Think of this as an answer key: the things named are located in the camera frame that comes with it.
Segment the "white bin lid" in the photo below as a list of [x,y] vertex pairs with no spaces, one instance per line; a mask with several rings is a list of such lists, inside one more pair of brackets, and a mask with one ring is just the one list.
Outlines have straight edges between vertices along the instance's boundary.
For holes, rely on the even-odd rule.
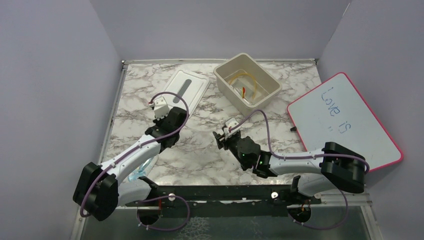
[[172,92],[185,100],[192,115],[210,85],[210,80],[198,73],[178,69],[165,85],[163,92]]

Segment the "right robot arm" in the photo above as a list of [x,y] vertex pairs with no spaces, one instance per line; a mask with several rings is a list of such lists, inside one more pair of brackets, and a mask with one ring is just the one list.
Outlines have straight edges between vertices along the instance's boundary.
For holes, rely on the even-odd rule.
[[288,190],[289,199],[296,204],[331,189],[353,194],[364,192],[369,164],[362,155],[336,142],[326,142],[323,148],[309,152],[275,156],[261,150],[249,136],[242,137],[240,132],[230,137],[214,132],[213,136],[218,149],[230,151],[244,171],[252,170],[264,179],[297,173]]

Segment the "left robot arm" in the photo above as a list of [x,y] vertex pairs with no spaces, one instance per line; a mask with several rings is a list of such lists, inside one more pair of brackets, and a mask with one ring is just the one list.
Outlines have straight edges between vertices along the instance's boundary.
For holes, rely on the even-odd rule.
[[76,185],[73,201],[80,206],[82,218],[94,217],[98,221],[108,218],[116,207],[134,201],[152,205],[157,200],[157,191],[151,180],[125,179],[139,166],[171,148],[179,140],[179,133],[187,123],[188,112],[172,107],[167,116],[157,120],[130,148],[118,156],[97,165],[86,164]]

